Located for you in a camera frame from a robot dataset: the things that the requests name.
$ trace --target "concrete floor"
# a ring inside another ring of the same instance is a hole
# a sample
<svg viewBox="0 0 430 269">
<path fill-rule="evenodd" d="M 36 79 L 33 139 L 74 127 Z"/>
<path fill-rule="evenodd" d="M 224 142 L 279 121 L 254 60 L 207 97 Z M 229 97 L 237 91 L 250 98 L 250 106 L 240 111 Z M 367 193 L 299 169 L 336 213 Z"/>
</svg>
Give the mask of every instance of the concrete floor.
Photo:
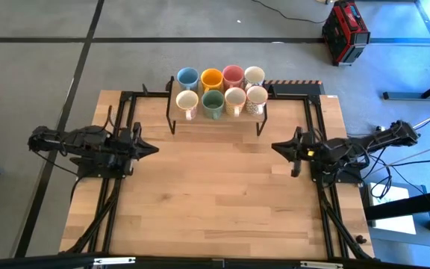
<svg viewBox="0 0 430 269">
<path fill-rule="evenodd" d="M 0 0 L 0 36 L 84 37 L 96 2 Z M 278 0 L 269 5 L 287 16 L 316 21 L 324 20 L 331 10 L 331 5 L 316 1 Z M 415 4 L 359 2 L 358 7 L 373 37 L 429 37 Z M 429 13 L 430 2 L 426 7 Z M 96 37 L 318 37 L 321 26 L 283 19 L 250 0 L 111 0 L 104 5 Z M 0 167 L 5 170 L 0 176 L 0 258 L 13 251 L 42 165 L 28 152 L 26 140 L 36 126 L 56 125 L 81 47 L 0 44 Z M 380 98 L 384 91 L 422 92 L 430 87 L 430 45 L 372 44 L 352 67 L 333 67 L 323 44 L 93 44 L 67 129 L 90 123 L 102 89 L 141 90 L 145 83 L 149 90 L 162 90 L 181 67 L 222 69 L 228 64 L 258 65 L 267 78 L 322 80 L 327 94 L 339 96 L 352 134 L 364 134 L 373 126 L 388 126 L 399 119 L 417 123 L 430 116 L 430 102 Z M 420 133 L 418 145 L 388 149 L 385 161 L 429 148 L 430 124 Z M 430 159 L 430 153 L 418 159 Z M 67 159 L 59 157 L 57 163 L 75 170 Z M 400 167 L 399 171 L 430 191 L 430 164 Z M 381 179 L 384 174 L 373 177 Z M 68 173 L 54 170 L 29 255 L 57 252 L 73 180 Z M 376 246 L 375 252 L 387 255 Z M 415 256 L 388 259 L 430 265 L 430 256 L 421 262 Z"/>
</svg>

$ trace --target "red toolbox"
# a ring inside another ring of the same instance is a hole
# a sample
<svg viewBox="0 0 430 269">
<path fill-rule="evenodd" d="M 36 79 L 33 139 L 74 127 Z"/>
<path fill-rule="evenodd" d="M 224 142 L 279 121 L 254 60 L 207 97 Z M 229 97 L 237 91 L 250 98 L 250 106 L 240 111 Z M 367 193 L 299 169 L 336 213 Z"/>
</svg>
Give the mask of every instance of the red toolbox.
<svg viewBox="0 0 430 269">
<path fill-rule="evenodd" d="M 370 42 L 370 32 L 353 1 L 336 1 L 322 27 L 333 65 L 351 65 Z"/>
</svg>

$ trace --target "butcher block tabletop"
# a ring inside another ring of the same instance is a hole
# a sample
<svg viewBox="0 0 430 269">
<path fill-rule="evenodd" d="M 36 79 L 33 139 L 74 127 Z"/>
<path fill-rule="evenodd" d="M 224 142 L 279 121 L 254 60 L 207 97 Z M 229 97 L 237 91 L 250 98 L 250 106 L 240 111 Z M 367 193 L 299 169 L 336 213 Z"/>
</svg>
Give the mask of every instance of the butcher block tabletop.
<svg viewBox="0 0 430 269">
<path fill-rule="evenodd" d="M 92 124 L 104 124 L 109 105 L 117 110 L 120 94 L 100 93 Z M 328 138 L 345 137 L 337 97 L 320 99 Z M 291 164 L 270 147 L 291 139 L 297 126 L 307 128 L 303 101 L 269 100 L 260 137 L 252 123 L 227 122 L 180 122 L 171 134 L 166 106 L 167 98 L 137 98 L 134 121 L 141 123 L 144 141 L 160 152 L 135 161 L 134 174 L 122 180 L 111 254 L 327 259 L 308 163 L 293 178 Z M 316 111 L 311 110 L 315 123 Z M 84 179 L 78 184 L 60 250 L 69 249 L 93 220 L 101 183 Z M 337 192 L 343 222 L 353 237 L 368 240 L 361 247 L 373 256 L 358 187 L 337 184 Z M 105 222 L 96 250 L 104 232 Z M 331 233 L 339 256 L 332 223 Z"/>
</svg>

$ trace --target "screw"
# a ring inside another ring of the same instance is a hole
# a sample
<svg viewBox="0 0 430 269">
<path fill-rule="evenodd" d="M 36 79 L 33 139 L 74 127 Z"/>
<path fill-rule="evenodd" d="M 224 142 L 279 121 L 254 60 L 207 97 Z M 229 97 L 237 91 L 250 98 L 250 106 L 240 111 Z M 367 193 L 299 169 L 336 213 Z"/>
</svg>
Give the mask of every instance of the screw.
<svg viewBox="0 0 430 269">
<path fill-rule="evenodd" d="M 364 244 L 366 242 L 367 242 L 367 240 L 363 238 L 363 235 L 356 236 L 356 243 L 358 243 L 358 244 Z"/>
</svg>

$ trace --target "yellow mug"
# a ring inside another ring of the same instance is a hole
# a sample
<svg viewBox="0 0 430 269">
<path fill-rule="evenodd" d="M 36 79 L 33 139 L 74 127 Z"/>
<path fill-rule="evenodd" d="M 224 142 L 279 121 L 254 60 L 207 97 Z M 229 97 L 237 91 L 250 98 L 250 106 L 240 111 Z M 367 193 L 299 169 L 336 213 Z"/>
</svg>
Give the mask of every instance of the yellow mug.
<svg viewBox="0 0 430 269">
<path fill-rule="evenodd" d="M 222 91 L 223 74 L 217 69 L 210 68 L 205 70 L 200 76 L 200 81 L 202 82 L 204 93 L 209 90 Z"/>
</svg>

